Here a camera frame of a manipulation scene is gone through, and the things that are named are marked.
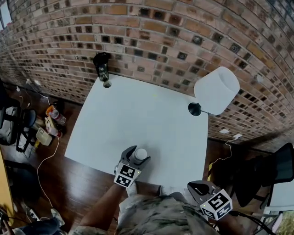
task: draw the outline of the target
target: black lamp base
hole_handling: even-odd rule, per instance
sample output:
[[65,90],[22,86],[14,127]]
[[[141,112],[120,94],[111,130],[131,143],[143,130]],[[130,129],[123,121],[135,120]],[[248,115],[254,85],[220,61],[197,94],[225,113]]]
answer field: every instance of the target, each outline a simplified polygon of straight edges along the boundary
[[201,114],[201,105],[198,103],[190,103],[188,110],[193,116],[199,116]]

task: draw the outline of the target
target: white table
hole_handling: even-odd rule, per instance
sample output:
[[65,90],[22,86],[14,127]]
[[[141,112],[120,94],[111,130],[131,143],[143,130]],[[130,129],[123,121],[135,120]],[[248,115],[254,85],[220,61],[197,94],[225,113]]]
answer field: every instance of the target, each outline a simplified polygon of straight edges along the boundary
[[266,210],[294,210],[294,180],[287,183],[275,184],[273,186],[270,205],[266,207]]
[[65,156],[113,174],[121,152],[137,145],[150,163],[140,181],[186,188],[202,180],[208,114],[190,114],[194,97],[110,74],[112,86],[97,79],[74,126]]

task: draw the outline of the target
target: dark bottle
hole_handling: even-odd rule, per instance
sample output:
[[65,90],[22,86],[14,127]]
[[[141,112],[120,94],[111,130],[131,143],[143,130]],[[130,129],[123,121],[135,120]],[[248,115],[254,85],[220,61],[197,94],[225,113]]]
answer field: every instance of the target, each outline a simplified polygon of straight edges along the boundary
[[93,59],[93,63],[98,73],[98,77],[100,81],[102,82],[106,82],[107,80],[109,80],[108,65],[107,65],[109,58],[110,58],[109,53],[102,52],[97,54]]

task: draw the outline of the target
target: white lampshade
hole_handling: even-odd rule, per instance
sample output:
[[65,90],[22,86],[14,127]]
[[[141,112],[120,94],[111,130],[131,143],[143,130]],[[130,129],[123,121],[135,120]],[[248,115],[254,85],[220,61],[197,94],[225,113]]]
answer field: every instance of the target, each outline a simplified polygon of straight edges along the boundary
[[215,115],[224,112],[239,90],[238,79],[225,67],[219,67],[207,74],[194,86],[201,110]]

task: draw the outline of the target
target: black chair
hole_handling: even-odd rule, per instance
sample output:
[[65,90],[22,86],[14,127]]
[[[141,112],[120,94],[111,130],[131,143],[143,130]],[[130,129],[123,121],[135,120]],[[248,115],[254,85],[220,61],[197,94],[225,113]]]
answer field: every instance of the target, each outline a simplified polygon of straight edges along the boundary
[[258,156],[244,161],[234,175],[231,197],[236,193],[241,207],[245,207],[254,198],[262,201],[260,208],[270,199],[256,195],[261,186],[291,182],[294,179],[294,149],[291,143],[285,144],[268,157]]
[[[10,107],[15,107],[17,109],[17,112],[16,112],[17,114],[15,116],[8,115],[6,113],[7,108],[10,108]],[[9,97],[2,81],[0,80],[0,129],[3,128],[3,122],[5,120],[13,122],[12,128],[10,130],[11,132],[10,141],[8,142],[7,140],[0,138],[0,144],[13,145],[15,144],[15,142],[17,142],[16,149],[19,152],[25,152],[29,144],[34,145],[34,142],[31,141],[31,139],[34,137],[36,132],[32,129],[29,129],[28,135],[27,135],[24,131],[25,127],[28,127],[28,128],[30,127],[29,125],[32,122],[32,117],[34,117],[34,121],[35,121],[35,118],[36,118],[35,110],[21,109],[19,101]],[[21,134],[26,138],[26,143],[23,148],[19,147]]]
[[[6,109],[10,107],[16,107],[17,114],[15,116],[8,115],[6,113]],[[21,115],[21,107],[20,107],[19,101],[12,99],[8,96],[5,90],[5,87],[2,81],[0,80],[0,129],[3,127],[3,122],[5,120],[13,122],[10,141],[8,142],[7,140],[0,138],[0,144],[13,145],[16,142],[20,115]]]

